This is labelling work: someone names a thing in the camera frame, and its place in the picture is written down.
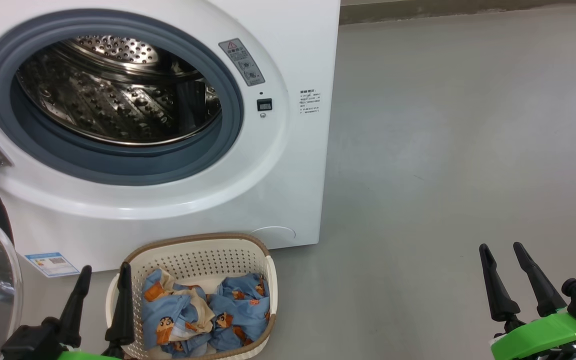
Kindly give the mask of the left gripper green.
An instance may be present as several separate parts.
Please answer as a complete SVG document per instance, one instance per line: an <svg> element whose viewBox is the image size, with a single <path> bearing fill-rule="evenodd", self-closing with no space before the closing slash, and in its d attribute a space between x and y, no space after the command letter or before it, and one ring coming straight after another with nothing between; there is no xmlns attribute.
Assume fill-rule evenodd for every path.
<svg viewBox="0 0 576 360"><path fill-rule="evenodd" d="M83 266L74 285L66 305L62 310L59 342L74 348L82 344L80 326L82 323L83 302L89 293L92 267ZM85 351L64 351L58 360L119 360L124 358L124 347L135 341L132 275L131 265L122 262L119 267L118 280L113 287L117 297L112 315L112 322L105 333L105 340L109 346L101 354L87 353Z"/></svg>

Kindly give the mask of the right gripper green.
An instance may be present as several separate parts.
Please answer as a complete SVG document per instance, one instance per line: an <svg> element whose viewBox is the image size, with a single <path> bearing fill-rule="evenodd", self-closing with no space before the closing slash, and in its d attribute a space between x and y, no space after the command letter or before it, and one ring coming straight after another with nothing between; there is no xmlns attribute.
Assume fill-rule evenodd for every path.
<svg viewBox="0 0 576 360"><path fill-rule="evenodd" d="M540 317L490 341L494 360L545 360L576 357L576 317L553 283L520 242L513 250L537 300ZM495 322L518 324L519 305L513 301L498 274L498 264L487 244L478 247L490 317Z"/></svg>

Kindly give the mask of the blue cartoon print garment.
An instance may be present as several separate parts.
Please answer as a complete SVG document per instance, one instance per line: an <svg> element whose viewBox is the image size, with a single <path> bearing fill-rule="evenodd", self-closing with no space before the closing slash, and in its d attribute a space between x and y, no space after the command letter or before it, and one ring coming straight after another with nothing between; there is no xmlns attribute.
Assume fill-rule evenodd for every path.
<svg viewBox="0 0 576 360"><path fill-rule="evenodd" d="M208 305L215 315L208 344L217 353L249 346L261 338L270 321L267 287L259 273L227 276L208 296Z"/></svg>
<svg viewBox="0 0 576 360"><path fill-rule="evenodd" d="M144 350L150 360L206 355L216 315L199 285L183 285L164 269L145 278L141 295Z"/></svg>

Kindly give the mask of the cream perforated laundry basket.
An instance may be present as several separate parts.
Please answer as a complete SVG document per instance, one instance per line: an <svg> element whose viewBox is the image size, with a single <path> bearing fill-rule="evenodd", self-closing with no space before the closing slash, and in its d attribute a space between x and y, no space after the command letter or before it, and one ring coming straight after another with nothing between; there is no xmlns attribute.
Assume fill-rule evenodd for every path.
<svg viewBox="0 0 576 360"><path fill-rule="evenodd" d="M269 292L269 325L260 339L238 350L217 353L209 348L197 360L250 360L265 348L276 321L278 278L269 250L253 235L215 233L162 240L136 249L125 261L131 266L135 335L134 342L122 348L126 359L154 360L144 346L140 296L146 277L156 269L163 269L182 284L200 286L207 294L226 277L260 274Z"/></svg>

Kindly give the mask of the grey rubber door gasket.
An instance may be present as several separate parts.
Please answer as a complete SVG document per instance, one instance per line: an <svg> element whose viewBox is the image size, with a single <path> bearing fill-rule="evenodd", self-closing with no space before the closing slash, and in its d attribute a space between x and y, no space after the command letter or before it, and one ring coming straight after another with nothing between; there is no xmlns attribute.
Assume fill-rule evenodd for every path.
<svg viewBox="0 0 576 360"><path fill-rule="evenodd" d="M177 55L217 91L221 117L193 137L157 146L112 145L63 128L28 98L16 72L42 48L82 35L135 38ZM0 129L34 160L68 176L113 186L183 180L220 161L242 126L243 98L236 78L206 45L169 23L125 11L72 9L26 20L0 37Z"/></svg>

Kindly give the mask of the white front-load washing machine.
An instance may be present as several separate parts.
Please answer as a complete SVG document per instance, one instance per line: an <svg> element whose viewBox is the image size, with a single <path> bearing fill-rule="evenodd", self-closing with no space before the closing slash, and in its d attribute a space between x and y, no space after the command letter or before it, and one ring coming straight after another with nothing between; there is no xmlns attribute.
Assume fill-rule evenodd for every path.
<svg viewBox="0 0 576 360"><path fill-rule="evenodd" d="M341 0L0 0L0 37L29 19L79 9L146 16L199 40L235 77L243 125L218 162L153 186L53 170L0 129L0 149L14 164L0 169L0 198L21 258L61 253L79 270L110 271L160 240L268 226L293 229L298 246L318 243ZM265 83L247 86L218 45L235 38ZM300 91L308 89L321 92L320 111L302 115ZM273 110L258 111L266 98Z"/></svg>

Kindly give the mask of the blue energy label sticker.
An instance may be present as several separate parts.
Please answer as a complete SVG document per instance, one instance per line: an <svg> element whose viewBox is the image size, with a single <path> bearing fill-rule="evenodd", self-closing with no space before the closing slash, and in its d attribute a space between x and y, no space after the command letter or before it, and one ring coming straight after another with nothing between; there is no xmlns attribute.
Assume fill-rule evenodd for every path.
<svg viewBox="0 0 576 360"><path fill-rule="evenodd" d="M71 262L61 253L39 253L23 256L35 269L39 270L46 278L59 278L80 274Z"/></svg>

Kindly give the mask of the round filter cover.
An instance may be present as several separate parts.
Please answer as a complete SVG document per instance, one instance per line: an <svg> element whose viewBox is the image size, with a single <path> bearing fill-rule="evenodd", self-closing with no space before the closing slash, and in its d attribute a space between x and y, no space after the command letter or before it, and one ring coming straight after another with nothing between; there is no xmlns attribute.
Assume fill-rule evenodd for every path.
<svg viewBox="0 0 576 360"><path fill-rule="evenodd" d="M268 249L293 248L298 246L297 233L289 227L267 226L248 233L265 244Z"/></svg>

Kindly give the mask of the stainless steel washer drum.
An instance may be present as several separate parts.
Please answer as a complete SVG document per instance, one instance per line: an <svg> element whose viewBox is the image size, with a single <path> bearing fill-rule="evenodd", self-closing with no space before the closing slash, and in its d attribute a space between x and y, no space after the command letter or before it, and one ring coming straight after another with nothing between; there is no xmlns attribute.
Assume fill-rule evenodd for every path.
<svg viewBox="0 0 576 360"><path fill-rule="evenodd" d="M222 116L217 91L201 72L136 38L86 34L58 41L30 55L16 80L57 125L116 146L185 141Z"/></svg>

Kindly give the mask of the small black text label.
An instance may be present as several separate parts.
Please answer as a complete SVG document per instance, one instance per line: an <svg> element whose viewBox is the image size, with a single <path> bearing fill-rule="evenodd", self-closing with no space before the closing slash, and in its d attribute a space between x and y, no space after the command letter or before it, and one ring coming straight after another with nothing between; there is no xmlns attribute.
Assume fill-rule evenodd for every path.
<svg viewBox="0 0 576 360"><path fill-rule="evenodd" d="M318 113L321 109L322 92L317 89L303 89L299 93L298 110L300 115Z"/></svg>

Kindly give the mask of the grey warning sticker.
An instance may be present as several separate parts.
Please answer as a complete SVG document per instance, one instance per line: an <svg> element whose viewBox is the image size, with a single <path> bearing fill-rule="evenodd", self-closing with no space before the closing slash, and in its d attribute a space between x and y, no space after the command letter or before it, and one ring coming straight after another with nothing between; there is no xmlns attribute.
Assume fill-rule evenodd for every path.
<svg viewBox="0 0 576 360"><path fill-rule="evenodd" d="M218 43L218 46L233 63L248 87L265 84L266 80L261 69L240 39L228 39Z"/></svg>

